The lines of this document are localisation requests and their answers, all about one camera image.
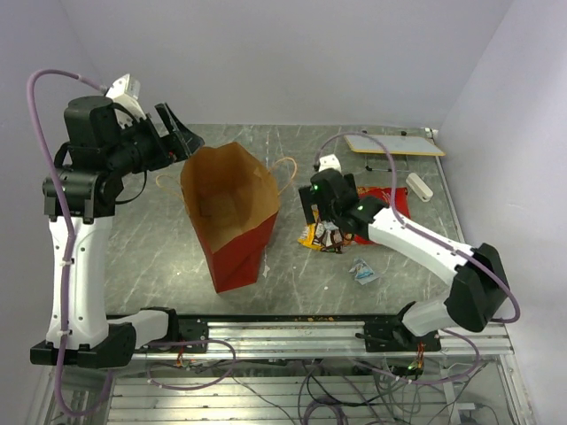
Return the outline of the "yellow m&m's packet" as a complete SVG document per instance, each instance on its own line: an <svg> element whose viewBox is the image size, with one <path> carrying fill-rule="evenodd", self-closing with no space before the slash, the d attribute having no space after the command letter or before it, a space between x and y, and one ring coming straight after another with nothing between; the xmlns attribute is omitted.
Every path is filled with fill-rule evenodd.
<svg viewBox="0 0 567 425"><path fill-rule="evenodd" d="M300 237L298 238L298 243L300 243L302 246L310 250L322 251L324 249L324 246L321 246L320 244L314 241L315 226L316 223L321 220L319 219L319 214L317 211L314 211L314 216L315 216L315 224L306 224L306 226L302 230Z"/></svg>

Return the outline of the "purple snack packet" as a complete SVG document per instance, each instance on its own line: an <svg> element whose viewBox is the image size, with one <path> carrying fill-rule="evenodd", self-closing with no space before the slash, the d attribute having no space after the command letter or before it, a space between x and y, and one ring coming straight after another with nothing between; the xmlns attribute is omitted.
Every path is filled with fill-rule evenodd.
<svg viewBox="0 0 567 425"><path fill-rule="evenodd" d="M314 241L321 246L330 246L335 243L334 235L338 228L330 221L319 221L315 226Z"/></svg>

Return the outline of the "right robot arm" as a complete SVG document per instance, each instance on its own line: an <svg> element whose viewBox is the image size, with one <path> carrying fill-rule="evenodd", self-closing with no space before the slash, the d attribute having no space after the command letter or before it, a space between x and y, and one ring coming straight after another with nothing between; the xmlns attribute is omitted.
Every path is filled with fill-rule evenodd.
<svg viewBox="0 0 567 425"><path fill-rule="evenodd" d="M412 302L396 316L392 343L406 351L442 328L478 333L494 320L509 297L509 284L495 247L471 247L446 239L398 214L393 204L360 197L351 174L325 169L299 189L307 223L332 223L339 230L393 249L427 268L449 288L445 296Z"/></svg>

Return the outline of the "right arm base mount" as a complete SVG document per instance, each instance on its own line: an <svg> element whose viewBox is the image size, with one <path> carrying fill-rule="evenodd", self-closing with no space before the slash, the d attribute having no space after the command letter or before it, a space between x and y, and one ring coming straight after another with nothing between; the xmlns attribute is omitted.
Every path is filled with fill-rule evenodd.
<svg viewBox="0 0 567 425"><path fill-rule="evenodd" d="M436 331L413 336L395 314L363 315L363 327L354 336L365 343L366 352L439 352L441 343Z"/></svg>

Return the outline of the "brown m&m's packet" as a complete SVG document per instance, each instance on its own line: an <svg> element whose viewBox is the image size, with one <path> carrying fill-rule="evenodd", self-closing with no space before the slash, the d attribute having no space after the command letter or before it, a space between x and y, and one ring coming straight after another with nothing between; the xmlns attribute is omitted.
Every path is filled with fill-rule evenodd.
<svg viewBox="0 0 567 425"><path fill-rule="evenodd" d="M324 246L325 252L341 254L346 246L353 241L354 234L348 234L340 229L327 232L327 239Z"/></svg>

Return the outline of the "white mints sachet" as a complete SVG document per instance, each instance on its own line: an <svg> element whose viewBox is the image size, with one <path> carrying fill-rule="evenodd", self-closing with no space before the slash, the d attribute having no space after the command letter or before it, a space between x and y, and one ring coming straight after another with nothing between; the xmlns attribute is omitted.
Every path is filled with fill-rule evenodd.
<svg viewBox="0 0 567 425"><path fill-rule="evenodd" d="M366 285L379 279L377 274L364 259L355 259L351 268L349 269L356 282L360 285Z"/></svg>

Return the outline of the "red paper bag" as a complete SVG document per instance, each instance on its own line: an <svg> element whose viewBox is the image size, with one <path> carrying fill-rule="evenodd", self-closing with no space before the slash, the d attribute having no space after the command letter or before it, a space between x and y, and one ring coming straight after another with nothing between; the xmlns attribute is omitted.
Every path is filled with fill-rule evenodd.
<svg viewBox="0 0 567 425"><path fill-rule="evenodd" d="M279 187L273 171L292 164L291 184L298 172L294 158L278 159L266 167L241 144L203 147L183 164L176 180L180 189L156 185L180 198L206 257L214 290L220 294L257 282L264 250L280 210Z"/></svg>

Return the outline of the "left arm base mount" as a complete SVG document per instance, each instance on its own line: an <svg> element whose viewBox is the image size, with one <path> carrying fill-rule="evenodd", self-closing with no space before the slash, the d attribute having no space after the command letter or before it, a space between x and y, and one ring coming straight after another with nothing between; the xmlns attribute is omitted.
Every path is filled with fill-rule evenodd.
<svg viewBox="0 0 567 425"><path fill-rule="evenodd" d="M209 337L209 327L205 319L182 315L178 317L178 341L189 341L188 345L180 347L183 352L187 353L205 353Z"/></svg>

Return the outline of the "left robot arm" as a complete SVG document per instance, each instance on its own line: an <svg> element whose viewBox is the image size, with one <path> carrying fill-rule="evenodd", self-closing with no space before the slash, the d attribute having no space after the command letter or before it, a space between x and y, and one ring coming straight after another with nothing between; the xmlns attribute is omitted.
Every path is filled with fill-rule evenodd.
<svg viewBox="0 0 567 425"><path fill-rule="evenodd" d="M35 365L124 367L142 346L170 352L180 343L172 308L147 307L117 320L108 319L105 311L105 257L124 177L184 161L204 144L167 104L155 109L164 135L149 115L136 117L132 108L110 97L79 97L65 109L69 140L43 182L54 296L46 337L30 350Z"/></svg>

